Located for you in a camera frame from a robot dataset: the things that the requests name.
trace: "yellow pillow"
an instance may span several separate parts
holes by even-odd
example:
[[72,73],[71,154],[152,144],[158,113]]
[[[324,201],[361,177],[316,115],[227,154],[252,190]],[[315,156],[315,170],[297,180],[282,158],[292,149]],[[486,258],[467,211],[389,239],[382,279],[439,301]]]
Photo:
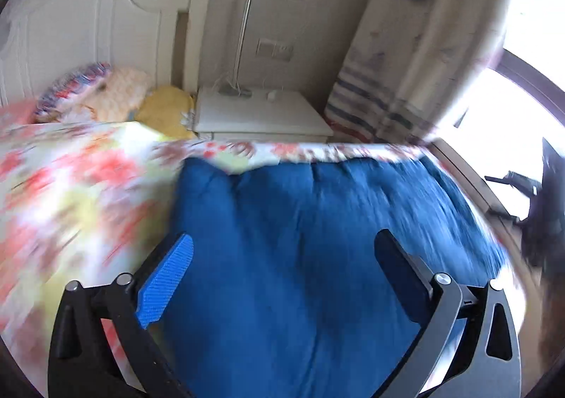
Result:
[[196,138],[194,133],[182,124],[194,108],[194,101],[188,92],[174,86],[160,86],[145,97],[135,120],[174,139]]

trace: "window frame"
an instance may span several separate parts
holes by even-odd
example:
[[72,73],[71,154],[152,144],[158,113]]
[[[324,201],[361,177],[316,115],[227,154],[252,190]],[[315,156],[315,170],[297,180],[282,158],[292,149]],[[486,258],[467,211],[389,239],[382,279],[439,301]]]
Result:
[[565,127],[565,91],[547,76],[507,49],[493,70],[525,90]]

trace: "blue comforter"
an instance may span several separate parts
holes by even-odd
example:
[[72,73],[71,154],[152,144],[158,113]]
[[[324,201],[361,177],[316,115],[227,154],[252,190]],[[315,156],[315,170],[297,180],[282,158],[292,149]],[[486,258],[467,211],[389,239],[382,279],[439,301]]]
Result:
[[419,328],[375,260],[383,228],[460,283],[505,260],[425,157],[242,175],[185,161],[171,232],[194,260],[163,316],[178,378],[201,398],[369,398]]

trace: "white headboard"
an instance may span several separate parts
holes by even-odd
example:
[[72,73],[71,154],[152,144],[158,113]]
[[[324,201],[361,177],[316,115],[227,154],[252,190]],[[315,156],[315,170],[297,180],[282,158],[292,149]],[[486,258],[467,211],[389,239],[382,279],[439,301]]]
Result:
[[39,96],[89,62],[149,73],[169,84],[178,12],[189,13],[183,88],[196,92],[208,0],[22,0],[0,50],[2,106]]

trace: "window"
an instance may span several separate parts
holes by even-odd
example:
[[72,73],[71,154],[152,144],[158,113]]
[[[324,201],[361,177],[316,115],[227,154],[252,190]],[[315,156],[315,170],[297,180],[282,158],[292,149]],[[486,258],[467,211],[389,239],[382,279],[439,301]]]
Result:
[[[469,91],[467,111],[441,136],[481,176],[509,170],[541,180],[545,137],[565,155],[565,0],[512,0],[504,54]],[[511,215],[529,201],[489,183]]]

